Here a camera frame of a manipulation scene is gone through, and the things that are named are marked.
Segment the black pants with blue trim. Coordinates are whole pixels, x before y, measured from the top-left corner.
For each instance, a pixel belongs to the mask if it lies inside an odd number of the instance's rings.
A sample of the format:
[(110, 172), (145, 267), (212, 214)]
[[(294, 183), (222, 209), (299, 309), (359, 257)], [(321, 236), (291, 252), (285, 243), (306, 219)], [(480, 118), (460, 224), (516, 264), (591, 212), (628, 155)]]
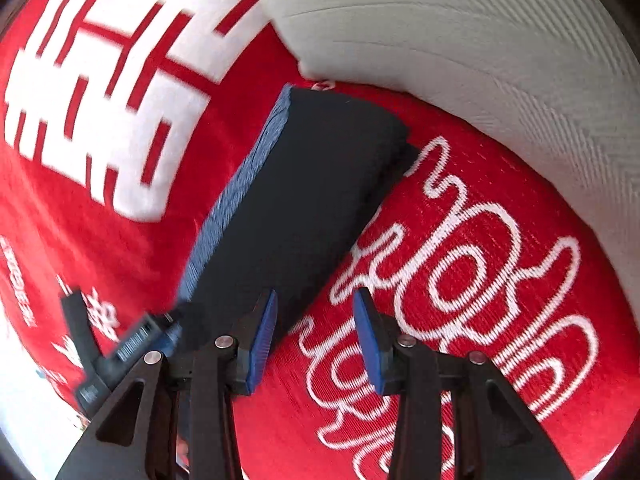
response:
[(416, 159), (408, 136), (376, 104), (284, 86), (186, 264), (179, 351), (223, 334), (266, 288), (278, 295), (282, 337)]

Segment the red bedspread with white characters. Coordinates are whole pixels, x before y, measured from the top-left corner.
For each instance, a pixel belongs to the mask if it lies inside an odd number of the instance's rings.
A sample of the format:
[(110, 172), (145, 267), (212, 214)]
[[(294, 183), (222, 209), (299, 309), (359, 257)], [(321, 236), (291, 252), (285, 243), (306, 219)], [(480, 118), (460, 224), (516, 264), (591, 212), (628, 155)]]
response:
[[(600, 0), (639, 63), (639, 21)], [(409, 92), (309, 79), (262, 0), (1, 6), (1, 431), (52, 479), (87, 421), (60, 300), (99, 347), (169, 311), (201, 228), (282, 88), (389, 110), (416, 159), (234, 404), (247, 479), (382, 479), (398, 403), (368, 381), (352, 295), (431, 348), (488, 355), (592, 477), (639, 407), (639, 303), (596, 233), (499, 141)]]

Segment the beige pillow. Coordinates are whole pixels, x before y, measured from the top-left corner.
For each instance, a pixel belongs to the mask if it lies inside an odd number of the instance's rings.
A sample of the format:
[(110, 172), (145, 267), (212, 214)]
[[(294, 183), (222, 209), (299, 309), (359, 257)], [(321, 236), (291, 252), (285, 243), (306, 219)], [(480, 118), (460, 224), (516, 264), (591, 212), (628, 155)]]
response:
[(639, 63), (600, 0), (262, 0), (309, 79), (411, 93), (518, 154), (639, 302)]

